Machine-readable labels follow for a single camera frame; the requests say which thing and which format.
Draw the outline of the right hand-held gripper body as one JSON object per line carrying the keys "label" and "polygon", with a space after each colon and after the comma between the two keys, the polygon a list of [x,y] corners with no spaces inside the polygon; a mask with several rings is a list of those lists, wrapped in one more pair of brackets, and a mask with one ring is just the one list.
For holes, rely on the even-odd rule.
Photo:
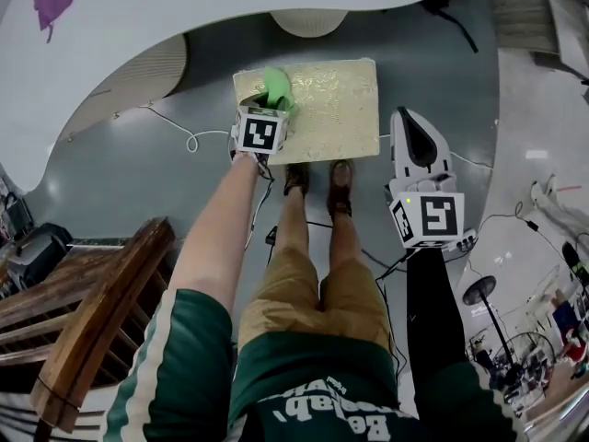
{"label": "right hand-held gripper body", "polygon": [[474,229],[465,228],[465,195],[457,190],[454,172],[393,179],[386,186],[386,198],[406,249],[465,252],[478,240]]}

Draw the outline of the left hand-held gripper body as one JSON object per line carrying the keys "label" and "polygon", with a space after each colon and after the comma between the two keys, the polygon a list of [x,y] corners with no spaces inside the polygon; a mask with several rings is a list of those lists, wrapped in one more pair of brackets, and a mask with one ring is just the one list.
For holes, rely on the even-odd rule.
{"label": "left hand-held gripper body", "polygon": [[242,152],[275,155],[286,140],[289,121],[286,97],[270,102],[267,94],[256,94],[239,102],[231,136]]}

